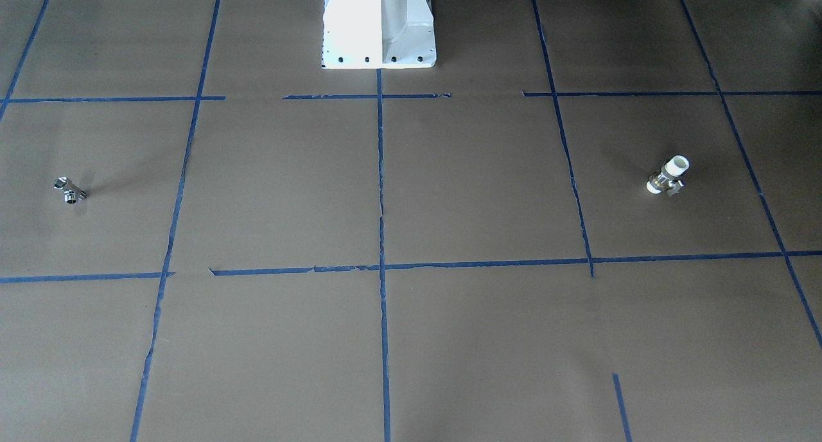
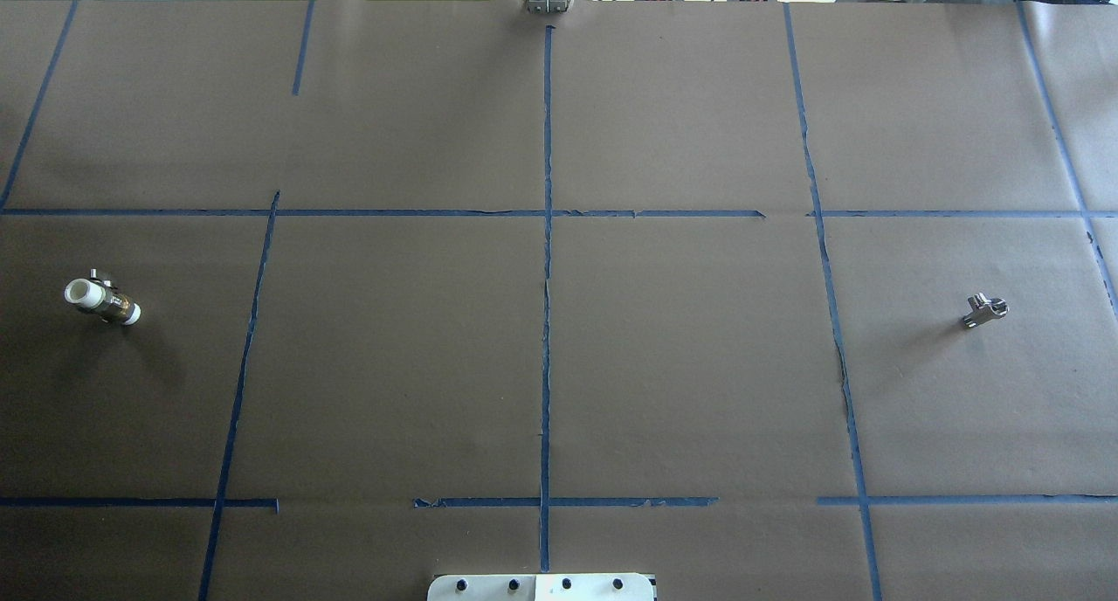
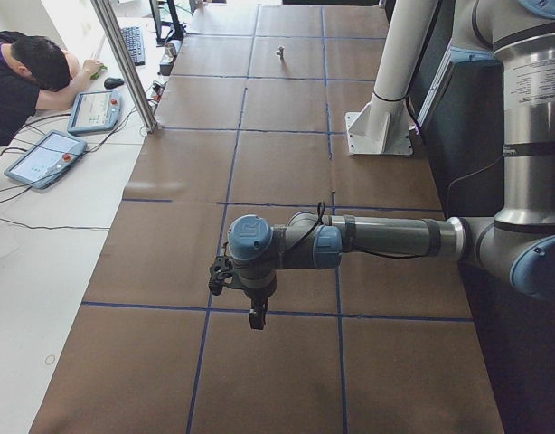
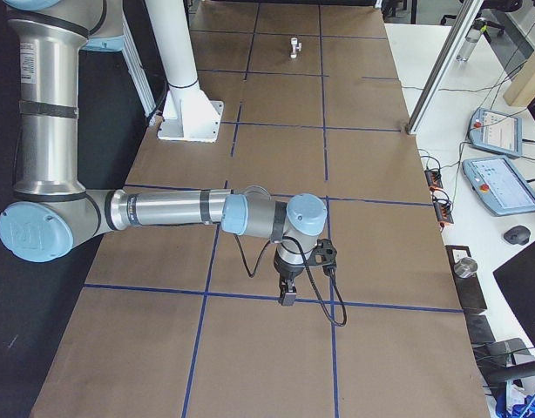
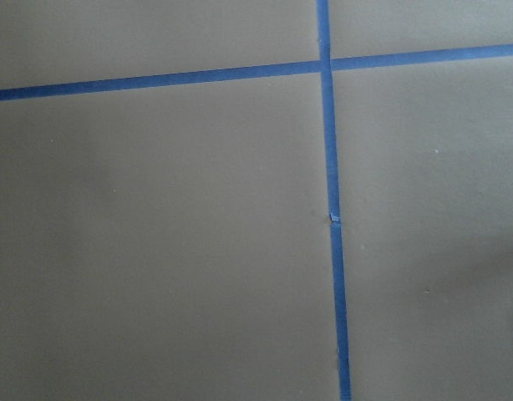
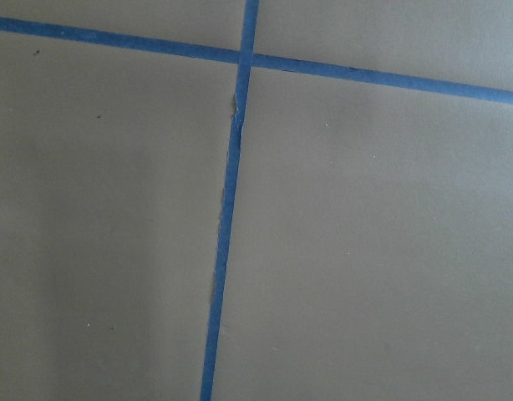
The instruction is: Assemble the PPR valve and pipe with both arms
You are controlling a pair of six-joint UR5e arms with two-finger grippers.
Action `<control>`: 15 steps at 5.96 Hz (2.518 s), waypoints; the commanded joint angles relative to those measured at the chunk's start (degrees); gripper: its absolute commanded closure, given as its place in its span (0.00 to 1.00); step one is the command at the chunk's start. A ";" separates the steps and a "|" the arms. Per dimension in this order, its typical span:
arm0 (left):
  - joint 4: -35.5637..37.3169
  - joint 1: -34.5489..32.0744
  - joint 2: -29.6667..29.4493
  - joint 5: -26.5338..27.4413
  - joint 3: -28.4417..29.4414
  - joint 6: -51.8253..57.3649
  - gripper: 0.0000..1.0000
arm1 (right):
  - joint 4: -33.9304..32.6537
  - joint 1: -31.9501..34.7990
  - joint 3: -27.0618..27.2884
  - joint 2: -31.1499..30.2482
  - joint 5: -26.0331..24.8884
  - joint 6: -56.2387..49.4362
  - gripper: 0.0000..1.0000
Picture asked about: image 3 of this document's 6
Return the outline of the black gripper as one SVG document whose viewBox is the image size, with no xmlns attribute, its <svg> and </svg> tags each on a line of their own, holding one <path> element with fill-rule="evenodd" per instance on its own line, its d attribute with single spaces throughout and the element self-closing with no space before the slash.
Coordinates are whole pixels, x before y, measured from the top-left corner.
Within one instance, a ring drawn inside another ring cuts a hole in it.
<svg viewBox="0 0 555 434">
<path fill-rule="evenodd" d="M 266 290 L 247 290 L 246 296 L 250 300 L 249 326 L 251 329 L 264 329 L 266 324 L 266 311 L 271 293 Z"/>
</svg>

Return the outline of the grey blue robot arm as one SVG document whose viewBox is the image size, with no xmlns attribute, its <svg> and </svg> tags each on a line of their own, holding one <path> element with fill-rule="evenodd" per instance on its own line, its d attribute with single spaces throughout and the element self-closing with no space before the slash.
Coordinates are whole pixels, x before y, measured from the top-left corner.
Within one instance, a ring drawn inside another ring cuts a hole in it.
<svg viewBox="0 0 555 434">
<path fill-rule="evenodd" d="M 555 300 L 555 1 L 459 1 L 453 62 L 503 65 L 504 204 L 491 218 L 446 221 L 299 212 L 270 226 L 245 215 L 228 230 L 209 289 L 241 290 L 265 325 L 280 269 L 333 269 L 345 252 L 468 261 L 519 292 Z"/>
</svg>

